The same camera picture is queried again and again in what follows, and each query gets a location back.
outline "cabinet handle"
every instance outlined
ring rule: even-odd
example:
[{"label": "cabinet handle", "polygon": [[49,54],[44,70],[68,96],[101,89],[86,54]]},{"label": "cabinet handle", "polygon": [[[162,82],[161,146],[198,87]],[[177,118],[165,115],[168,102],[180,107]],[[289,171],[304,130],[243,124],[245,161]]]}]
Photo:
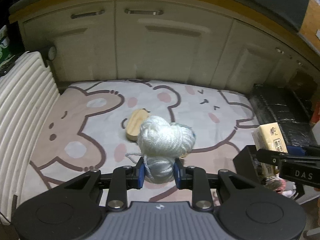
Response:
[{"label": "cabinet handle", "polygon": [[163,11],[139,11],[139,10],[129,10],[125,9],[124,12],[126,14],[147,14],[147,15],[162,15]]},{"label": "cabinet handle", "polygon": [[77,19],[77,18],[81,18],[81,17],[95,16],[95,15],[101,15],[101,14],[104,14],[104,10],[100,10],[98,12],[91,12],[91,13],[73,14],[70,16],[70,18]]},{"label": "cabinet handle", "polygon": [[279,53],[281,53],[281,54],[284,54],[284,51],[282,51],[282,50],[279,49],[279,48],[276,48],[276,52],[279,52]]},{"label": "cabinet handle", "polygon": [[299,60],[296,61],[298,63],[298,65],[306,70],[308,70],[308,67],[304,64],[302,64]]}]

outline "white radiator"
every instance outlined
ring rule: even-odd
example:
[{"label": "white radiator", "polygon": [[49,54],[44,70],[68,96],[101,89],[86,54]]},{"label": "white radiator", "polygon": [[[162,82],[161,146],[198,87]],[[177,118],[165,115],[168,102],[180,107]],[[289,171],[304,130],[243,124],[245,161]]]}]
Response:
[{"label": "white radiator", "polygon": [[19,205],[31,153],[58,97],[39,52],[24,53],[0,78],[0,210],[9,220],[13,195]]}]

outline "pink cheek print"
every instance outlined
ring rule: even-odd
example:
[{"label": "pink cheek print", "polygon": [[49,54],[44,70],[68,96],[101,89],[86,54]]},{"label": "pink cheek print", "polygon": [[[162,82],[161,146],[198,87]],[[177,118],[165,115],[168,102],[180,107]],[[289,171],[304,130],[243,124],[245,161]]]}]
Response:
[{"label": "pink cheek print", "polygon": [[118,163],[124,159],[125,154],[127,153],[127,147],[125,144],[120,143],[116,148],[115,148],[115,161]]},{"label": "pink cheek print", "polygon": [[170,103],[171,102],[171,97],[168,93],[160,93],[157,95],[158,99],[162,102],[165,102],[165,103]]},{"label": "pink cheek print", "polygon": [[212,122],[215,122],[215,123],[219,123],[220,122],[219,118],[216,117],[213,113],[208,113],[208,116],[210,117]]},{"label": "pink cheek print", "polygon": [[190,87],[190,86],[185,86],[185,88],[186,88],[186,91],[187,91],[190,95],[195,95],[195,94],[196,94],[196,92],[193,90],[192,87]]},{"label": "pink cheek print", "polygon": [[138,103],[137,98],[129,98],[127,104],[128,104],[129,108],[132,108],[132,107],[136,106],[137,103]]}]

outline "screw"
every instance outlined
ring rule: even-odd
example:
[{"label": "screw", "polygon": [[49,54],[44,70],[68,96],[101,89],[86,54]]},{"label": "screw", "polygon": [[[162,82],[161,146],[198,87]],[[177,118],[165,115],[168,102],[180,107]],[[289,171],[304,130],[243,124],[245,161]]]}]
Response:
[{"label": "screw", "polygon": [[212,204],[207,200],[200,200],[196,203],[196,206],[201,209],[208,209],[212,206]]},{"label": "screw", "polygon": [[108,202],[108,206],[115,209],[122,208],[123,205],[124,203],[121,200],[111,200]]}]

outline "logo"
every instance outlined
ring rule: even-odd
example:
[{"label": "logo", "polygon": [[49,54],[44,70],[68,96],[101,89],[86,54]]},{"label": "logo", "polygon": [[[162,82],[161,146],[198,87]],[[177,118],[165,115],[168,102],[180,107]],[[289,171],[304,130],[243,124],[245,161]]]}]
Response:
[{"label": "logo", "polygon": [[162,205],[162,204],[159,204],[159,205],[156,206],[156,209],[158,209],[158,210],[162,210],[164,208],[165,208],[165,206]]},{"label": "logo", "polygon": [[295,171],[295,174],[294,174],[296,177],[299,177],[301,179],[308,179],[308,180],[312,180],[313,179],[313,174],[312,173],[307,173],[304,171],[304,172],[301,172],[301,171],[298,171],[296,170]]},{"label": "logo", "polygon": [[274,135],[274,134],[275,134],[275,132],[276,132],[276,128],[275,128],[275,127],[272,127],[272,128],[270,129],[270,133],[271,133],[271,135]]}]

